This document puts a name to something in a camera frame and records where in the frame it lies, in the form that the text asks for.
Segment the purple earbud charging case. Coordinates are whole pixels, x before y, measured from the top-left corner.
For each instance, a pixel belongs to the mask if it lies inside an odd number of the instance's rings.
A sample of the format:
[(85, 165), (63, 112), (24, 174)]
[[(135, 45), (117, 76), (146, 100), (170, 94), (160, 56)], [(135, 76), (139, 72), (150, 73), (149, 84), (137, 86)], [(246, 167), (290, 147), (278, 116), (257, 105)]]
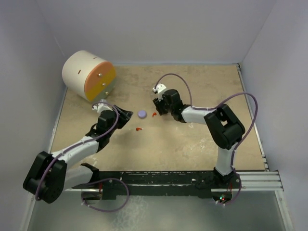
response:
[(147, 112), (145, 110), (139, 110), (137, 115), (138, 115), (138, 118), (144, 119), (147, 117)]

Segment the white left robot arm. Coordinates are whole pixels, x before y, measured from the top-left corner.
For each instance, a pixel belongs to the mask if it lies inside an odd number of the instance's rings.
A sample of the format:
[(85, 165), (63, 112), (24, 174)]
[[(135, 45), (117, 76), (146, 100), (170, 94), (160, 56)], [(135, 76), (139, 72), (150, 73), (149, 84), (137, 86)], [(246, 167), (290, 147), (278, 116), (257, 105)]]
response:
[(84, 158), (98, 153), (110, 141), (117, 129), (122, 129), (133, 112), (104, 103), (93, 106), (99, 117), (88, 133), (78, 142), (54, 153), (37, 154), (23, 182), (23, 189), (35, 195), (36, 200), (53, 203), (64, 190), (68, 170)]

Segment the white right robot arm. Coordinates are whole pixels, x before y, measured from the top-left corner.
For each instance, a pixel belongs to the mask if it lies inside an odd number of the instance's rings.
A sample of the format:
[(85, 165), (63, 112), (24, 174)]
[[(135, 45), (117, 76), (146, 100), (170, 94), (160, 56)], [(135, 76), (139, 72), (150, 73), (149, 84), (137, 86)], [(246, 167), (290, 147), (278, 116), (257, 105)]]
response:
[(197, 123), (207, 125), (213, 141), (218, 146), (218, 158), (214, 170), (214, 183), (219, 188), (226, 188), (231, 183), (232, 163), (235, 146), (240, 143), (245, 128), (238, 117), (222, 104), (215, 109), (194, 108), (184, 104), (175, 89), (165, 86), (153, 88), (157, 97), (153, 99), (160, 115), (171, 114), (174, 120), (181, 123)]

